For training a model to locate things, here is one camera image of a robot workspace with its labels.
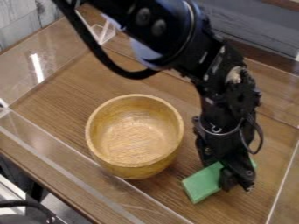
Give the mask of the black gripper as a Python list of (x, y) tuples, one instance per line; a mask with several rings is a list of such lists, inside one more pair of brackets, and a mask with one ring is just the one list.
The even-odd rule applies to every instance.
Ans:
[(256, 155), (264, 144), (264, 133), (254, 115), (237, 121), (230, 129), (216, 127), (201, 116), (192, 118), (196, 149), (200, 161), (208, 167), (220, 163), (218, 187), (228, 192), (240, 186), (245, 192), (254, 187), (256, 171), (250, 155)]

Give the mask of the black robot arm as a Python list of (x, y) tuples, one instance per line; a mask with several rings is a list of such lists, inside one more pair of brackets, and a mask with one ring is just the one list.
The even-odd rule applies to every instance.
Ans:
[(130, 38), (144, 65), (126, 71), (108, 57), (68, 0), (50, 0), (68, 19), (94, 57), (117, 75), (141, 80), (172, 69), (190, 80), (201, 112), (192, 118), (196, 148), (202, 165), (221, 163), (217, 184), (249, 190), (256, 171), (249, 144), (261, 138), (256, 120), (261, 92), (240, 52), (210, 28), (196, 0), (86, 0)]

